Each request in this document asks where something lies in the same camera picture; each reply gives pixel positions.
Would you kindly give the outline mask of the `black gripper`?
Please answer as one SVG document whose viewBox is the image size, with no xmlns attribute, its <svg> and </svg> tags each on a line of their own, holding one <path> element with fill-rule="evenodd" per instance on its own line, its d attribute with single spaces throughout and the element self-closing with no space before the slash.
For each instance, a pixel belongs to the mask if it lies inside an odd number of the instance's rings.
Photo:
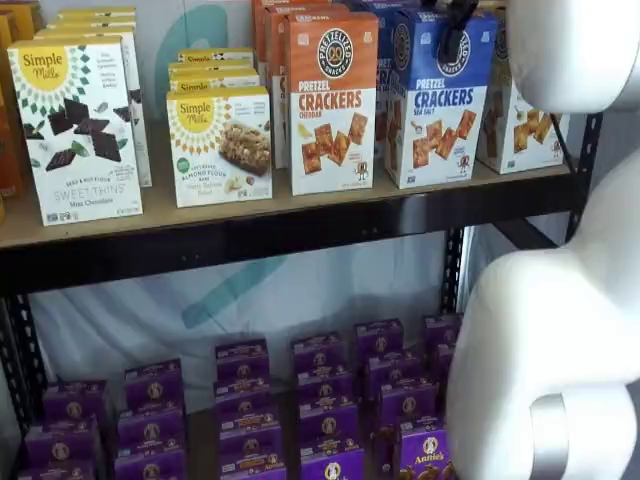
<svg viewBox="0 0 640 480">
<path fill-rule="evenodd" d="M 449 26 L 444 28 L 439 41 L 438 59 L 441 63 L 449 64 L 457 61 L 463 30 L 456 26 L 467 24 L 478 3 L 478 0 L 451 0 L 449 2 Z"/>
</svg>

